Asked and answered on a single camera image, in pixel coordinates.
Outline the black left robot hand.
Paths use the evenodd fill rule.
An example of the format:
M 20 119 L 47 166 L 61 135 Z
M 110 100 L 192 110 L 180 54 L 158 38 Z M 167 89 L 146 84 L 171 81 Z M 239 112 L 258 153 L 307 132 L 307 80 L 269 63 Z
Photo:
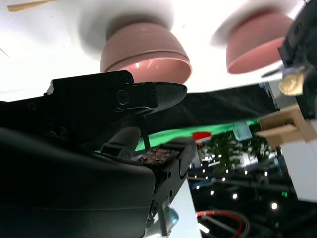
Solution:
M 279 53 L 282 78 L 299 104 L 305 119 L 317 118 L 317 2 L 311 0 L 297 15 Z

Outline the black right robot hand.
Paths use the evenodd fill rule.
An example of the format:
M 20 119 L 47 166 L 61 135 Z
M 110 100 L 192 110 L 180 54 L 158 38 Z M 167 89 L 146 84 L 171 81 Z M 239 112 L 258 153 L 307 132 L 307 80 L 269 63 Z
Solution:
M 115 71 L 51 82 L 40 97 L 0 104 L 3 238 L 166 238 L 170 207 L 196 146 L 148 141 L 144 117 L 187 94 L 177 83 L 135 83 Z

